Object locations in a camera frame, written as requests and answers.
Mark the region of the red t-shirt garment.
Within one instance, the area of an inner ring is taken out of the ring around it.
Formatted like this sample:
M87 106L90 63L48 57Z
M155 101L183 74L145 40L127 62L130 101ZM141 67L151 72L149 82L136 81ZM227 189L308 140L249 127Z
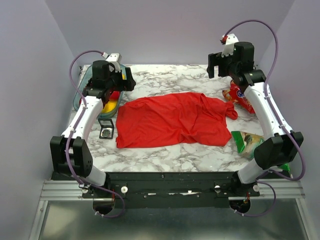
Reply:
M199 143L223 147L232 137L227 118L238 118L234 104L203 93L138 98L118 109L116 146L157 148Z

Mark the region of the white round brooch badge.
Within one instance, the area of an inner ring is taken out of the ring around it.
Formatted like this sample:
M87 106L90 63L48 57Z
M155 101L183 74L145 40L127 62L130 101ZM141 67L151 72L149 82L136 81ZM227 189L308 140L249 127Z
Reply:
M101 137L103 138L110 138L112 136L112 129L111 128L103 128L101 131Z

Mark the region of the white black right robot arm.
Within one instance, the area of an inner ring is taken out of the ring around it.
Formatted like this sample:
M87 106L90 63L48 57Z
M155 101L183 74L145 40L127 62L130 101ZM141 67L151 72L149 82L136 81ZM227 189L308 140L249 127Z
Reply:
M228 38L222 44L223 51L208 56L208 76L211 79L215 75L232 78L252 105L264 136L264 142L254 150L253 160L240 169L236 180L230 183L230 191L241 196L247 192L248 184L260 175L293 161L304 137L284 120L264 72L254 68L254 45Z

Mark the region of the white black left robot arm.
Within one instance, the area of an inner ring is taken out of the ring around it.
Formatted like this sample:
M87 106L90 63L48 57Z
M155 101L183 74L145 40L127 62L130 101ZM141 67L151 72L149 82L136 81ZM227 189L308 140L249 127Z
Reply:
M89 133L112 93L133 91L135 86L130 67L111 60L94 61L76 115L61 136L50 140L54 170L73 176L81 184L94 185L93 191L101 198L110 194L111 185L106 182L107 174L93 164L87 145Z

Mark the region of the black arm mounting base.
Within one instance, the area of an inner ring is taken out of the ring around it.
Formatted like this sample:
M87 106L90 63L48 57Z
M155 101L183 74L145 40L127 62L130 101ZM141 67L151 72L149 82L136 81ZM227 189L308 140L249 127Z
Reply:
M254 183L243 185L233 172L109 172L111 192L90 187L82 197L98 211L167 208L228 208L258 197Z

